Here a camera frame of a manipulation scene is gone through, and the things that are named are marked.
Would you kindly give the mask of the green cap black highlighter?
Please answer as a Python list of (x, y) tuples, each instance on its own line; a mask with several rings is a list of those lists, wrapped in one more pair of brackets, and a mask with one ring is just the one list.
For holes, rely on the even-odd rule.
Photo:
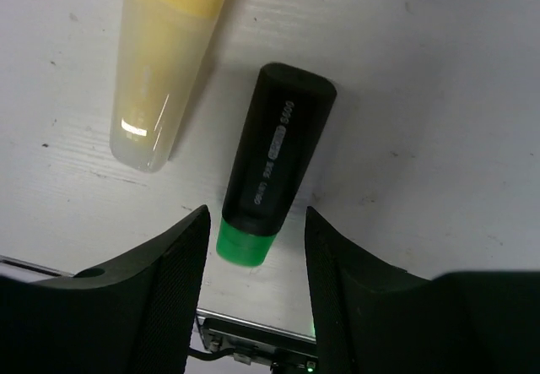
[(261, 67), (240, 136), (216, 244), (224, 260), (261, 265), (311, 162), (337, 90), (281, 62)]

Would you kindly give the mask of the cream yellow pastel highlighter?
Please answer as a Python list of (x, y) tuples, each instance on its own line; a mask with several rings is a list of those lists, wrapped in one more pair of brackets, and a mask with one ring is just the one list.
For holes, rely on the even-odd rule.
[(225, 0), (123, 0), (111, 153), (156, 172), (170, 156)]

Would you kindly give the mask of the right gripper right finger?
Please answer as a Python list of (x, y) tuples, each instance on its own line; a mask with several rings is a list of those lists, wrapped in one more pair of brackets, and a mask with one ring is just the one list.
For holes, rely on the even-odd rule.
[(310, 303), (322, 373), (536, 373), (539, 274), (422, 279), (305, 218)]

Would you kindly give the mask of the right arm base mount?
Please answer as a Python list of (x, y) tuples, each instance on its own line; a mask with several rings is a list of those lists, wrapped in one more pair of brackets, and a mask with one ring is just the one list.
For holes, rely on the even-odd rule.
[(202, 349), (190, 348), (189, 356), (197, 360), (230, 357), (248, 366), (266, 366), (271, 373), (320, 371), (316, 341), (309, 336), (203, 309), (197, 309), (195, 328)]

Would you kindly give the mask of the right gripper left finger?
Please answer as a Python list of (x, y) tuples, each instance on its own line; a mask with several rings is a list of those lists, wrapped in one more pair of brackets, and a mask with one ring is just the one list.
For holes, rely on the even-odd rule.
[(72, 277), (1, 279), (4, 373), (182, 373), (203, 281), (206, 206)]

